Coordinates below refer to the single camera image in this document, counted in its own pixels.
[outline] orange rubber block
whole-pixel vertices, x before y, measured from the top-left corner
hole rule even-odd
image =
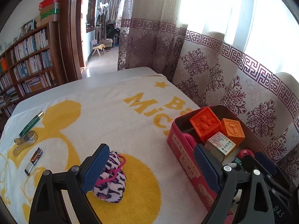
[[[189,119],[202,143],[215,135],[217,132],[222,132],[222,125],[217,116],[209,107],[205,107],[196,115]]]
[[[236,144],[236,146],[239,145],[245,139],[245,135],[239,121],[223,118],[221,120],[221,124],[223,134],[228,139],[233,141]]]

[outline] pink string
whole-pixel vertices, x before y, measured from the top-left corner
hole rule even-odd
[[[117,169],[110,169],[110,170],[108,171],[108,173],[113,173],[113,177],[108,178],[108,179],[98,179],[97,182],[95,183],[96,186],[100,186],[100,185],[102,185],[102,184],[104,184],[104,183],[106,183],[106,182],[111,182],[111,181],[113,181],[113,180],[116,179],[116,177],[117,177],[117,175],[118,175],[118,171],[121,171],[121,167],[126,163],[126,159],[125,159],[124,156],[119,155],[119,154],[116,154],[116,155],[117,155],[119,158],[122,158],[123,161],[121,162],[121,164],[118,166]]]

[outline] red box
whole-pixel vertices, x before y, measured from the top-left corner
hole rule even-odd
[[[54,2],[60,2],[60,0],[43,0],[39,5],[38,5],[38,10],[43,9],[44,7],[50,5],[51,3]]]
[[[259,142],[259,140],[253,135],[253,133],[242,123],[238,117],[236,117],[232,112],[230,112],[226,107],[218,105],[211,106],[210,109],[217,116],[219,120],[223,118],[238,120],[242,126],[245,139],[239,145],[239,149],[250,149],[253,153],[263,152],[268,159],[270,156],[266,152],[265,148]],[[202,143],[194,128],[192,127],[189,119],[195,114],[203,110],[203,108],[189,112],[183,116],[177,117],[170,128],[170,132],[167,138],[167,143],[169,144],[174,155],[180,162],[185,173],[190,179],[191,184],[193,185],[195,191],[199,195],[201,201],[203,202],[206,209],[209,211],[215,201],[217,195],[212,191],[207,182],[204,179],[204,176],[201,174],[201,170],[198,168],[195,159],[193,157],[193,149],[183,137],[182,133],[188,133],[192,135],[198,143]],[[232,222],[234,215],[228,215],[225,219],[225,224]]]

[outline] green box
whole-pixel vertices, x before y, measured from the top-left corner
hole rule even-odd
[[[51,10],[41,14],[40,19],[44,19],[52,14],[59,14],[60,13],[60,8],[52,8]]]

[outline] bookshelf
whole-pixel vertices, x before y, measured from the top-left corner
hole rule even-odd
[[[13,43],[0,55],[0,133],[19,102],[65,83],[58,22]]]

